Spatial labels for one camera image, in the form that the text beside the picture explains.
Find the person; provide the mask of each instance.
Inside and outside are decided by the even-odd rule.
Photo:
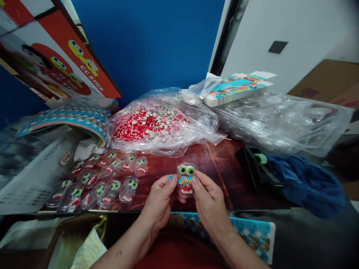
[[[145,206],[124,235],[91,269],[124,268],[225,268],[222,259],[199,241],[184,234],[160,230],[167,224],[178,179],[161,177],[151,187]],[[207,175],[195,171],[191,179],[198,216],[222,257],[231,268],[269,268],[237,234],[229,220],[221,188]]]

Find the hand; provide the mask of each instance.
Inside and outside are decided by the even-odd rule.
[[[169,220],[171,205],[175,200],[173,192],[178,184],[177,175],[173,175],[171,180],[168,180],[168,176],[161,177],[152,185],[141,213],[144,221],[150,221],[158,230],[166,226]]]
[[[231,231],[233,227],[225,208],[221,188],[210,177],[197,170],[194,172],[191,184],[199,219],[209,235],[214,237]]]

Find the wooden table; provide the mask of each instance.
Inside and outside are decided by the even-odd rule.
[[[148,172],[140,177],[136,196],[132,203],[123,204],[119,198],[114,201],[110,210],[140,211],[142,210],[152,184],[161,176],[176,173],[177,166],[182,162],[193,163],[198,170],[211,177],[224,193],[227,209],[259,210],[259,209],[287,209],[293,206],[282,197],[269,192],[255,192],[250,181],[243,176],[242,167],[234,154],[243,146],[238,140],[224,140],[219,145],[196,144],[191,146],[181,158],[156,157],[145,154],[148,158]],[[123,179],[133,173],[118,172],[115,178]],[[186,204],[175,202],[173,211],[196,211],[194,199]]]

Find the candy pile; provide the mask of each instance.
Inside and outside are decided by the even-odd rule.
[[[126,122],[115,124],[113,139],[170,142],[171,137],[187,123],[179,109],[154,104],[149,106],[153,109],[139,106]]]

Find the blue cloth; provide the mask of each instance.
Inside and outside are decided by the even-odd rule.
[[[339,181],[324,169],[311,165],[302,156],[268,155],[274,176],[286,188],[284,197],[305,207],[322,219],[336,216],[346,205]]]

